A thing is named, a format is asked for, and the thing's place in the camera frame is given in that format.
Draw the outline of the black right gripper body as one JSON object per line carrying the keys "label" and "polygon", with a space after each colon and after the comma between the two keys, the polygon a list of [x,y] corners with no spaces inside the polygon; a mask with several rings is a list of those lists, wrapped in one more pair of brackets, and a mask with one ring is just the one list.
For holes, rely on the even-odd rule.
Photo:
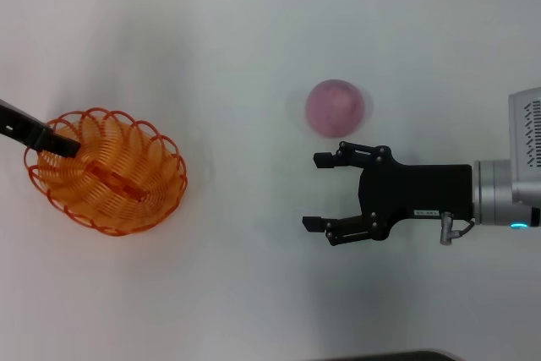
{"label": "black right gripper body", "polygon": [[358,197],[363,227],[372,239],[386,239],[398,222],[473,219],[473,170],[469,165],[404,165],[387,156],[363,168]]}

